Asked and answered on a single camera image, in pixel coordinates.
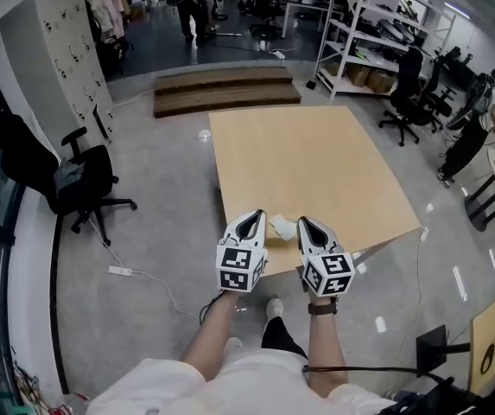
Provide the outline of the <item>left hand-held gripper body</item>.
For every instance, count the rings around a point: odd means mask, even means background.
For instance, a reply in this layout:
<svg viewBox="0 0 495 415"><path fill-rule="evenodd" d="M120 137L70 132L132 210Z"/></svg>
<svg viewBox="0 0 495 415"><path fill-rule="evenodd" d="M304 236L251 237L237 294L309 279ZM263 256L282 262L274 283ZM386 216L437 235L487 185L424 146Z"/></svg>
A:
<svg viewBox="0 0 495 415"><path fill-rule="evenodd" d="M251 292L264 273L268 251L255 241L238 242L222 239L217 245L216 272L220 290Z"/></svg>

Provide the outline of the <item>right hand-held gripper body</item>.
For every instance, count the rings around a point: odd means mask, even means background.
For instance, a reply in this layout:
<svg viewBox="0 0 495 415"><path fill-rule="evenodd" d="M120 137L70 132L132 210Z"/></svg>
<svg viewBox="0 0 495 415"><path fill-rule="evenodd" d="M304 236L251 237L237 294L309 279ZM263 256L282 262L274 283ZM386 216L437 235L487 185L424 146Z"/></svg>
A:
<svg viewBox="0 0 495 415"><path fill-rule="evenodd" d="M302 280L317 297L346 293L355 275L349 252L321 252L302 255Z"/></svg>

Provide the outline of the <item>person's left forearm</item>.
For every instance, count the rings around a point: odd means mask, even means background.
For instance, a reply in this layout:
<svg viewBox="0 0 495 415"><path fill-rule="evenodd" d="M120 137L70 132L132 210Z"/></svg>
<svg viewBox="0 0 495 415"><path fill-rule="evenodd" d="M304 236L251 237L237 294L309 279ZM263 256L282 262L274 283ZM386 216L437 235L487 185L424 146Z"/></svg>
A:
<svg viewBox="0 0 495 415"><path fill-rule="evenodd" d="M234 291L225 291L219 296L181 358L181 362L196 369L206 381L213 380L222 367L240 297L241 294Z"/></svg>

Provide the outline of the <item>dark wristwatch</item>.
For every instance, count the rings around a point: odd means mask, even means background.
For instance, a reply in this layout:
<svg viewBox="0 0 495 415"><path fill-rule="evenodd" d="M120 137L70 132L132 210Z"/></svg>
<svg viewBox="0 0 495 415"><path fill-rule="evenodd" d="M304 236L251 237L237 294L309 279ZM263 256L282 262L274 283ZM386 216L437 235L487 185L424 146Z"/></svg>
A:
<svg viewBox="0 0 495 415"><path fill-rule="evenodd" d="M320 301L311 301L308 304L308 314L324 316L337 314L337 297L323 297Z"/></svg>

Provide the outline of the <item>person's black trouser leg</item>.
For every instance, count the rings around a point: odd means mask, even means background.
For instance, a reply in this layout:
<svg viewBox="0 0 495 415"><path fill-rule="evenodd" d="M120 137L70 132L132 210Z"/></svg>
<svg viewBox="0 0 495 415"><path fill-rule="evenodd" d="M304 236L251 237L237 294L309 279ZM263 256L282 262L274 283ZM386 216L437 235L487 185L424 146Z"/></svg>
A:
<svg viewBox="0 0 495 415"><path fill-rule="evenodd" d="M305 351L294 341L289 334L283 319L275 316L269 319L263 331L261 348L282 350L293 354L298 354L307 359Z"/></svg>

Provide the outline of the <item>light wooden table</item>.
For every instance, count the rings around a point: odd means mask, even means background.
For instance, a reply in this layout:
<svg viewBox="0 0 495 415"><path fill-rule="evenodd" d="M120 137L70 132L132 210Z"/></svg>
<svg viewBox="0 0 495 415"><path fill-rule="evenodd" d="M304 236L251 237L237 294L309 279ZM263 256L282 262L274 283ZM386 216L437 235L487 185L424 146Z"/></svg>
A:
<svg viewBox="0 0 495 415"><path fill-rule="evenodd" d="M398 271L380 250L420 229L389 164L345 106L274 106L212 112L225 218L253 209L330 227L370 273Z"/></svg>

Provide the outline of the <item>person's white shirt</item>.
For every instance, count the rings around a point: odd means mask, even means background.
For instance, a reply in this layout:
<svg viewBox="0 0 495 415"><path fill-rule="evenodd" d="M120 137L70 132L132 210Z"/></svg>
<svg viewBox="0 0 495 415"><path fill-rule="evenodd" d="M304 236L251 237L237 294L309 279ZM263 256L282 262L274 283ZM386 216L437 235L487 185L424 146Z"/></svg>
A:
<svg viewBox="0 0 495 415"><path fill-rule="evenodd" d="M141 361L90 402L86 415L377 415L393 403L356 384L322 398L298 354L232 348L210 381L180 361Z"/></svg>

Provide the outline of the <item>black flat panel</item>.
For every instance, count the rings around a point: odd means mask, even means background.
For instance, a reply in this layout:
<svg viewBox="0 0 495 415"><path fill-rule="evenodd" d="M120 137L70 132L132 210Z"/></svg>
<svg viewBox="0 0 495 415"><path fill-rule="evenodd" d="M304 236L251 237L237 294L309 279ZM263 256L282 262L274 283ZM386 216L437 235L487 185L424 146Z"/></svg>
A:
<svg viewBox="0 0 495 415"><path fill-rule="evenodd" d="M416 338L416 375L431 373L447 360L447 329L441 325Z"/></svg>

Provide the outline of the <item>brown wooden step platform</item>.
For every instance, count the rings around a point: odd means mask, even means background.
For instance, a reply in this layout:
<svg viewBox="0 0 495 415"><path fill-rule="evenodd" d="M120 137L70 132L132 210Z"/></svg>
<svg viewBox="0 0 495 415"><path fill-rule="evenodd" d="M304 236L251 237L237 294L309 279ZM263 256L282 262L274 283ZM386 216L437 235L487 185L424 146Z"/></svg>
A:
<svg viewBox="0 0 495 415"><path fill-rule="evenodd" d="M160 77L155 118L264 105L298 105L291 72L280 67L231 67Z"/></svg>

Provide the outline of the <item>black office chair with cloth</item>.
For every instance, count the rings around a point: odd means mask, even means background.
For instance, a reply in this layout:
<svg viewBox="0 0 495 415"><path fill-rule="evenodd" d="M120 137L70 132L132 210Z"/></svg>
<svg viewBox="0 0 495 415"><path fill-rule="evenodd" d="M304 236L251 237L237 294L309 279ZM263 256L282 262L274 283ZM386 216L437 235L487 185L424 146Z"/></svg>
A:
<svg viewBox="0 0 495 415"><path fill-rule="evenodd" d="M58 160L35 137L21 117L6 114L0 124L1 169L13 182L43 195L54 214L76 213L71 225L74 233L94 216L98 236L107 247L108 239L101 208L128 205L137 210L130 198L111 198L112 187L119 182L113 174L111 159L104 145L82 150L79 139L87 133L85 127L64 136L61 144L70 146L73 156Z"/></svg>

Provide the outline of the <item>black bag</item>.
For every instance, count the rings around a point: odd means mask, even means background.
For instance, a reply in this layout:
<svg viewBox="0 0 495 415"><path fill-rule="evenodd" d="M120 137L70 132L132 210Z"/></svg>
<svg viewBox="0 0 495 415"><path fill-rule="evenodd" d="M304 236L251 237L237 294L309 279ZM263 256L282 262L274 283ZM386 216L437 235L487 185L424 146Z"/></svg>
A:
<svg viewBox="0 0 495 415"><path fill-rule="evenodd" d="M378 415L472 415L482 398L454 385L454 378L439 382L427 393L405 393Z"/></svg>

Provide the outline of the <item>cardboard box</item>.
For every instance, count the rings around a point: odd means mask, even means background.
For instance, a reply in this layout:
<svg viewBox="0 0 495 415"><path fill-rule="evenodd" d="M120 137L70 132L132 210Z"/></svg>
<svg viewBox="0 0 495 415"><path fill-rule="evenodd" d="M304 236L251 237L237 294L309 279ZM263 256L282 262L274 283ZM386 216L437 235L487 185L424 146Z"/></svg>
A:
<svg viewBox="0 0 495 415"><path fill-rule="evenodd" d="M346 69L346 75L355 87L363 87L370 72L370 67L354 63L349 63Z"/></svg>
<svg viewBox="0 0 495 415"><path fill-rule="evenodd" d="M365 85L374 93L386 94L390 93L397 83L397 76L389 74L381 69L373 69L369 72Z"/></svg>

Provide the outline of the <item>small wooden board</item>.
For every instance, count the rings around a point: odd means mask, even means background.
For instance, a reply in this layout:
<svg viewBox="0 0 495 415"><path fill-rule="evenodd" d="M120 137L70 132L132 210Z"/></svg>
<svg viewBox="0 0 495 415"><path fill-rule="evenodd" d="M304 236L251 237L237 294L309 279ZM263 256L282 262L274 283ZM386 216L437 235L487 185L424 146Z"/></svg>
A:
<svg viewBox="0 0 495 415"><path fill-rule="evenodd" d="M495 378L495 301L470 324L468 390L478 394Z"/></svg>

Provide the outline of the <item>hanging light clothes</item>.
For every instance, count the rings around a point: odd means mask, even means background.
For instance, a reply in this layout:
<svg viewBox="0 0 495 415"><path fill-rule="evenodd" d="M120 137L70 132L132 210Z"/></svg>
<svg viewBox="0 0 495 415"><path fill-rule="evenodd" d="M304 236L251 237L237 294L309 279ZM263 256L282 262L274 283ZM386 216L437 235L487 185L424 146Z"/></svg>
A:
<svg viewBox="0 0 495 415"><path fill-rule="evenodd" d="M125 37L124 17L129 15L130 8L125 0L86 0L90 5L94 25L100 29L97 35L100 41Z"/></svg>

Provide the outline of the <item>beige locker cabinet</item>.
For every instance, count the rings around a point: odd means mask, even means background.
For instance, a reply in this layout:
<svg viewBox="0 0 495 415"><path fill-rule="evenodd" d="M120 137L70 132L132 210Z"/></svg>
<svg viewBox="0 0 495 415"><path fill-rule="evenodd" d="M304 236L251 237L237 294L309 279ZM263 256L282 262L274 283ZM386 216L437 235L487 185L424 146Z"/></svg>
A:
<svg viewBox="0 0 495 415"><path fill-rule="evenodd" d="M111 142L113 103L86 0L23 0L0 19L0 33L17 83L56 151L80 127L90 145Z"/></svg>

